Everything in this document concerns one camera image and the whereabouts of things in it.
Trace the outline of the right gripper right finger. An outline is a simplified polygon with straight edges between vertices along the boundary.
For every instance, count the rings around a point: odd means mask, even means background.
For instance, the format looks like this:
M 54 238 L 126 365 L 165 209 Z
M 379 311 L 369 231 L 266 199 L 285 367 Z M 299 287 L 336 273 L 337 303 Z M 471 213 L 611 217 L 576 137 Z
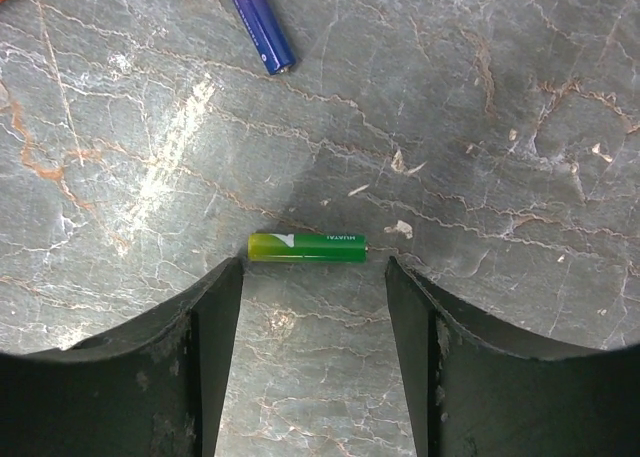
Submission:
M 505 322 L 390 259 L 385 270 L 420 456 L 635 456 L 639 349 Z

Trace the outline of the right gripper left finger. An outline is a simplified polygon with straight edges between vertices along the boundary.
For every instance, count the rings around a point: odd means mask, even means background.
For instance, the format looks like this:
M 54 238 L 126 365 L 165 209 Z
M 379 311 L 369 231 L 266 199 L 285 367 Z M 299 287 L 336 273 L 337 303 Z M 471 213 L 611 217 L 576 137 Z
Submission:
M 213 455 L 243 277 L 241 260 L 229 258 L 69 349 L 3 354 L 2 454 Z

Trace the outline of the green battery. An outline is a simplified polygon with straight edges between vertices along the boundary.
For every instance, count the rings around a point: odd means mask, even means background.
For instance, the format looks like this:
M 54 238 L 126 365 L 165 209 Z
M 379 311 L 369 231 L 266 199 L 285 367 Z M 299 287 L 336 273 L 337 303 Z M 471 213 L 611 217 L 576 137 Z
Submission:
M 253 262 L 364 263 L 367 251 L 364 236 L 346 234 L 254 233 L 247 245 Z

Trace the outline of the purple battery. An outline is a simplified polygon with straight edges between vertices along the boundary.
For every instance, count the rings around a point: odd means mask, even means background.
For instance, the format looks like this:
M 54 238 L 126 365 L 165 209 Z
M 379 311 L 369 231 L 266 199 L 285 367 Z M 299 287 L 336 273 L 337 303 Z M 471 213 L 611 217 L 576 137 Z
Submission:
M 296 58 L 268 0 L 232 0 L 270 75 L 287 72 Z

